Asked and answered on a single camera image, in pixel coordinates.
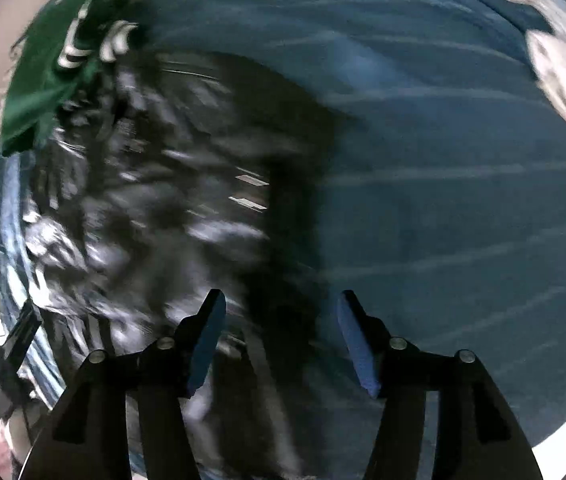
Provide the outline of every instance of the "green fabric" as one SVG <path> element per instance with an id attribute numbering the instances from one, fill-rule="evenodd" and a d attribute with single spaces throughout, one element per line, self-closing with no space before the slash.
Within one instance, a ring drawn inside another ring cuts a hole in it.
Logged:
<path id="1" fill-rule="evenodd" d="M 103 68 L 98 59 L 100 44 L 128 0 L 91 0 L 87 16 L 77 28 L 74 46 L 92 53 L 78 68 L 58 65 L 68 29 L 88 1 L 60 0 L 45 7 L 26 31 L 25 47 L 3 111 L 0 151 L 4 156 L 44 142 L 49 128 L 41 127 L 48 124 L 42 120 Z"/>

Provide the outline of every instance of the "crumpled clothes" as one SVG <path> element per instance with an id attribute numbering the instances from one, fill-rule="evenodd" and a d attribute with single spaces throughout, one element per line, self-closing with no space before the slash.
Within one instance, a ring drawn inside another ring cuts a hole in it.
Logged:
<path id="1" fill-rule="evenodd" d="M 95 348 L 143 349 L 220 288 L 226 330 L 184 407 L 195 456 L 226 474 L 302 474 L 278 388 L 299 382 L 314 337 L 314 183 L 334 121 L 221 54 L 132 51 L 65 102 L 24 211 L 29 293 L 64 378 Z M 133 399 L 127 420 L 139 452 Z"/>

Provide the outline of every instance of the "black garment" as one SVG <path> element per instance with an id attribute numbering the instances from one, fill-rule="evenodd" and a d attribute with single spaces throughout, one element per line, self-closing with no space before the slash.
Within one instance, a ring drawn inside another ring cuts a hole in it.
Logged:
<path id="1" fill-rule="evenodd" d="M 24 219 L 66 381 L 91 349 L 144 348 L 195 313 L 210 288 L 228 299 L 228 340 L 259 332 L 280 364 L 274 380 L 297 381 L 320 296 L 313 186 L 330 153 L 332 114 L 240 57 L 137 52 L 66 102 L 50 128 Z M 215 360 L 205 424 L 220 440 L 221 465 L 275 474 L 267 417 L 241 400 L 258 386 L 240 355 L 243 365 Z M 245 445 L 264 436 L 247 463 L 234 460 L 244 448 L 236 406 Z M 133 400 L 129 411 L 134 442 Z"/>

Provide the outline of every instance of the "screw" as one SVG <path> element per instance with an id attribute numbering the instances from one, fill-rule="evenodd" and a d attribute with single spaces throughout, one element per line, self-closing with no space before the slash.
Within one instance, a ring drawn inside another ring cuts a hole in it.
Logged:
<path id="1" fill-rule="evenodd" d="M 174 348 L 174 340 L 171 337 L 161 337 L 156 342 L 156 346 L 159 350 L 170 350 Z"/>
<path id="2" fill-rule="evenodd" d="M 97 365 L 105 360 L 108 354 L 104 350 L 95 350 L 90 354 L 90 363 Z"/>
<path id="3" fill-rule="evenodd" d="M 458 358 L 463 361 L 463 363 L 473 363 L 476 361 L 476 354 L 471 350 L 461 350 L 458 352 Z"/>
<path id="4" fill-rule="evenodd" d="M 407 341 L 402 337 L 393 337 L 390 339 L 390 346 L 394 350 L 405 350 L 407 348 Z"/>

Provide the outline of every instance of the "blue cloth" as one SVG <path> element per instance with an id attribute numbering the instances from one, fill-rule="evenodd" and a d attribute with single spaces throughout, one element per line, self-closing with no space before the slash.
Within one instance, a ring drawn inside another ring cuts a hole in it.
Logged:
<path id="1" fill-rule="evenodd" d="M 0 154 L 0 320 L 11 330 L 28 296 L 33 269 L 21 231 L 22 204 L 28 194 L 32 152 L 4 158 Z M 40 393 L 54 403 L 63 393 L 52 349 L 42 328 L 34 336 L 25 359 Z"/>
<path id="2" fill-rule="evenodd" d="M 531 444 L 566 420 L 566 124 L 528 59 L 525 31 L 549 30 L 535 10 L 142 0 L 125 19 L 156 49 L 255 59 L 352 119 L 321 184 L 319 358 L 285 392 L 312 474 L 361 476 L 380 421 L 333 313 L 345 288 L 421 349 L 473 349 Z"/>

